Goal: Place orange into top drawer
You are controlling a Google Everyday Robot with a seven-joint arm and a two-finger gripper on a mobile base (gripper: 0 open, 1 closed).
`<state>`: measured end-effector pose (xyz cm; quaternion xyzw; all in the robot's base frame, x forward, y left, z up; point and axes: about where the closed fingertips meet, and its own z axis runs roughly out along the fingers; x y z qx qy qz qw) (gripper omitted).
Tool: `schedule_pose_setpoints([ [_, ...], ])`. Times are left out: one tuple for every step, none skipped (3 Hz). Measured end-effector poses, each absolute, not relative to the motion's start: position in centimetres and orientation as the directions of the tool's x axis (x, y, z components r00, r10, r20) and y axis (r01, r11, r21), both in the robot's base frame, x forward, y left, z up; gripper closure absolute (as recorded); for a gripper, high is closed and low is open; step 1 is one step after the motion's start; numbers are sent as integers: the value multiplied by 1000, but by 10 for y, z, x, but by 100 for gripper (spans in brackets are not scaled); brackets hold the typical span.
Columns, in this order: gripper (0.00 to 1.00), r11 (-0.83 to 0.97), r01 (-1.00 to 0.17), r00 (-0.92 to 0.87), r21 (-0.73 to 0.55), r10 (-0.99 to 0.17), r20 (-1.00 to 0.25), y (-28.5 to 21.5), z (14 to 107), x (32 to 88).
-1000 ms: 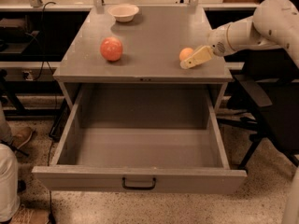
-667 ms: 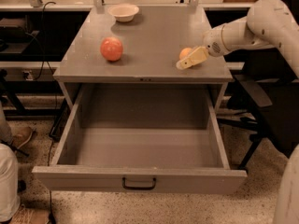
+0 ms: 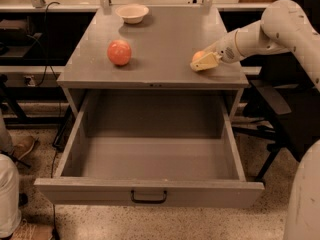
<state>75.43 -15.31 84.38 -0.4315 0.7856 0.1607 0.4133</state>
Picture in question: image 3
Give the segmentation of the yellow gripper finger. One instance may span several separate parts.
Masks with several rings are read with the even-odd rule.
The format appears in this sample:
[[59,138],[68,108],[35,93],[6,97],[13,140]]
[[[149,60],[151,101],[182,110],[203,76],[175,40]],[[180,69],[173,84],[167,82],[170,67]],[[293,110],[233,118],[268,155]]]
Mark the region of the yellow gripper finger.
[[191,61],[190,66],[194,71],[203,71],[215,68],[220,63],[221,56],[217,52],[208,52],[201,58]]

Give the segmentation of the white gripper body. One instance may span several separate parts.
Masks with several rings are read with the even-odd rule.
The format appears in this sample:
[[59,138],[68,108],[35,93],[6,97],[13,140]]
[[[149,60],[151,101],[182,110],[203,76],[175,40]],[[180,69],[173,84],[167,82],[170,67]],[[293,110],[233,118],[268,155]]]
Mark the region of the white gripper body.
[[238,62],[241,59],[241,53],[236,44],[237,30],[228,32],[225,36],[206,47],[204,51],[216,52],[220,56],[220,60],[225,63]]

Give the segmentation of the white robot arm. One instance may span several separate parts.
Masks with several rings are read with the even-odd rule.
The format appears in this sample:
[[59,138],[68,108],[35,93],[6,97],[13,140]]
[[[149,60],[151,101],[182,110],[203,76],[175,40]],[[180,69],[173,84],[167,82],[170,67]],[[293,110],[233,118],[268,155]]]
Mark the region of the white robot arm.
[[256,90],[271,113],[286,148],[299,161],[289,198],[283,240],[320,240],[320,37],[304,10],[292,0],[278,0],[260,20],[236,29],[197,52],[191,68],[204,71],[253,55],[289,52],[312,83],[309,91],[286,98],[264,83]]

